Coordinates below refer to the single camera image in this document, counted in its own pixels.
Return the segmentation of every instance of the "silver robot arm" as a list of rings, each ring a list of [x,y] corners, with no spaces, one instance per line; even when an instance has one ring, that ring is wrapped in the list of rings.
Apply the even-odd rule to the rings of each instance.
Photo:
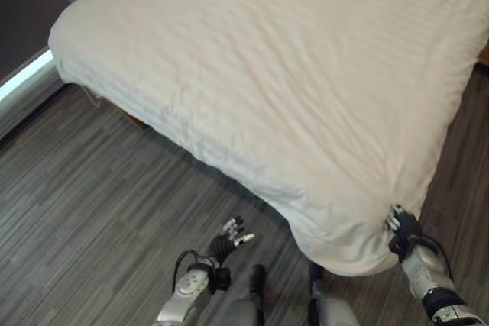
[[[399,256],[411,293],[422,301],[432,323],[439,326],[487,326],[457,293],[442,247],[423,233],[414,215],[395,205],[387,225],[395,234],[389,248]],[[448,275],[438,252],[445,257]]]
[[[252,241],[254,234],[238,237],[244,229],[240,217],[226,223],[220,235],[214,238],[208,256],[202,257],[195,251],[180,255],[175,275],[181,260],[191,253],[196,258],[187,273],[176,284],[173,294],[164,304],[153,326],[196,326],[202,311],[216,290],[227,290],[231,282],[229,269],[222,268],[228,255],[236,248]]]

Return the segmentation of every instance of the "cable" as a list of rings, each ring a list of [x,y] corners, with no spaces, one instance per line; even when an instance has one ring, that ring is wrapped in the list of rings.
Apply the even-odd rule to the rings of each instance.
[[[178,275],[178,268],[180,267],[180,264],[182,263],[183,259],[186,257],[186,255],[188,255],[189,253],[191,253],[193,255],[193,261],[196,263],[197,262],[197,259],[199,259],[199,257],[201,257],[195,250],[187,250],[187,251],[183,251],[179,256],[178,256],[178,259],[176,259],[176,262],[175,262],[175,269],[173,271],[173,285],[171,287],[171,292],[175,292],[175,287],[176,287],[176,276]]]
[[[446,256],[446,252],[445,252],[445,249],[443,248],[443,246],[434,237],[430,236],[429,234],[423,234],[422,238],[428,242],[431,242],[442,253],[443,260],[445,261],[446,269],[449,273],[449,277],[452,281],[454,281],[452,265],[450,264],[449,257]]]

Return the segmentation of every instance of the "white duvet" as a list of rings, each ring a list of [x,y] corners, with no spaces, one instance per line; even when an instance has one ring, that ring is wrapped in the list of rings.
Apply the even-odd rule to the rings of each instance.
[[[79,0],[51,31],[88,86],[237,179],[342,275],[394,264],[419,214],[489,0]]]

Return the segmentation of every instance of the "floor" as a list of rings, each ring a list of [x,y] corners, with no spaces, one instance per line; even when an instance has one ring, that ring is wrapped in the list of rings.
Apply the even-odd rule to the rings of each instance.
[[[489,318],[489,78],[477,68],[449,129],[422,214],[444,244],[461,295]],[[149,325],[170,296],[173,263],[204,251],[241,214],[257,240],[233,253],[233,284],[200,324],[245,295],[253,263],[268,269],[269,325],[306,324],[307,261],[285,220],[235,181],[110,105],[64,89],[0,142],[0,324]],[[365,325],[427,325],[400,268],[327,273]]]

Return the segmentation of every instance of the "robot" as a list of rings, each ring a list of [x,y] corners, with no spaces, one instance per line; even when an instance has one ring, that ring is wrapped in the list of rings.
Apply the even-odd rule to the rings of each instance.
[[[207,256],[201,256],[193,250],[180,255],[173,277],[173,295],[161,309],[153,326],[197,325],[212,295],[217,290],[227,290],[231,283],[229,269],[222,267],[225,259],[236,248],[254,239],[253,234],[239,237],[244,230],[242,224],[240,217],[226,223],[221,234],[210,244]],[[394,205],[386,225],[393,232],[389,249],[399,257],[411,294],[422,302],[433,325],[487,326],[457,293],[445,251],[435,238],[423,233],[416,217],[399,205]],[[194,263],[176,282],[179,265],[189,254],[194,256]],[[322,284],[322,271],[320,266],[310,264],[309,326],[360,326],[345,300],[327,294]],[[262,265],[254,265],[250,278],[250,296],[233,302],[226,310],[221,325],[264,326],[264,282],[265,269]]]

